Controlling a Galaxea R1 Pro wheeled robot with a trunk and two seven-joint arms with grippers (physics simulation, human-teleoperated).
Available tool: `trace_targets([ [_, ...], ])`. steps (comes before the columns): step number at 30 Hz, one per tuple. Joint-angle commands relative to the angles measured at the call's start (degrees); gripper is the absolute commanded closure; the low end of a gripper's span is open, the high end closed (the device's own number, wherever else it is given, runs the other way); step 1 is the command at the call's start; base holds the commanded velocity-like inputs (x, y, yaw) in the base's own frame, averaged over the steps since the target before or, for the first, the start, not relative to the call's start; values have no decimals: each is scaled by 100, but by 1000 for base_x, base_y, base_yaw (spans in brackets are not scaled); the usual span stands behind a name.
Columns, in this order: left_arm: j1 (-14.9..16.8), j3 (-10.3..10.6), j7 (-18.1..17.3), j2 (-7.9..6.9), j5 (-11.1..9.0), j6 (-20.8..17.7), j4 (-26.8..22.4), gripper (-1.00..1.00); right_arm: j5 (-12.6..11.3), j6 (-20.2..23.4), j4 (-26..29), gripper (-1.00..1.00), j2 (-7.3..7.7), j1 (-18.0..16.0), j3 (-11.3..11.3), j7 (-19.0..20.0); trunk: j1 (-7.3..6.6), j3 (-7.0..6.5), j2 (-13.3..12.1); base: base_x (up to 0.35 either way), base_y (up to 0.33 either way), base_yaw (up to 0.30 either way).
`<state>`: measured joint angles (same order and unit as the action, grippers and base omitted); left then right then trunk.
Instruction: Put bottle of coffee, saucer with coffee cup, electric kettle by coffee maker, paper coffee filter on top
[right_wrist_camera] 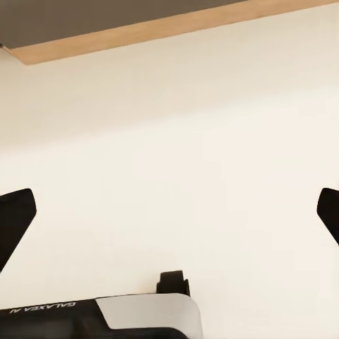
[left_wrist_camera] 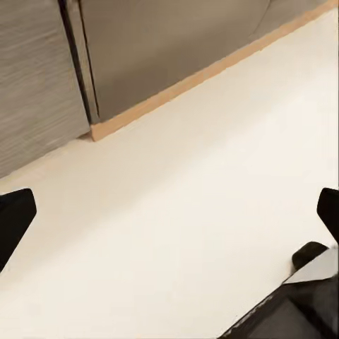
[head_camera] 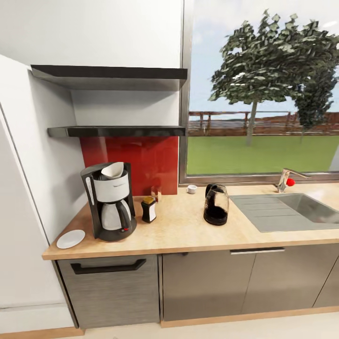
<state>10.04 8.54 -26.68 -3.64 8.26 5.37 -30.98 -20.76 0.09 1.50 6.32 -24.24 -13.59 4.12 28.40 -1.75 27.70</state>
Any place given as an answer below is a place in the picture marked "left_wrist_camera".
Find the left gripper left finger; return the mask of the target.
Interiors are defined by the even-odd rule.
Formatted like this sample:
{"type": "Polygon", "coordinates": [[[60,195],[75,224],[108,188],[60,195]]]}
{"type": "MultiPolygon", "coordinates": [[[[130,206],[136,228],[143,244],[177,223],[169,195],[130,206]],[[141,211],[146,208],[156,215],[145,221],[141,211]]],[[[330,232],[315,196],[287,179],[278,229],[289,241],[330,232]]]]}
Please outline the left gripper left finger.
{"type": "Polygon", "coordinates": [[[29,188],[0,196],[0,272],[37,214],[29,188]]]}

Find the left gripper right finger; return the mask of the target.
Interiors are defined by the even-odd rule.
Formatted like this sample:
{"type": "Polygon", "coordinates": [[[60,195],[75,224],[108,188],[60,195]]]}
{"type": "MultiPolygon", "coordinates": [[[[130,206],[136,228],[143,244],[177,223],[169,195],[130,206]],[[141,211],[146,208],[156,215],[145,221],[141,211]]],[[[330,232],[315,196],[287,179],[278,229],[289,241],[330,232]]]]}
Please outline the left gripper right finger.
{"type": "Polygon", "coordinates": [[[339,244],[339,191],[323,188],[319,196],[316,212],[328,231],[339,244]]]}

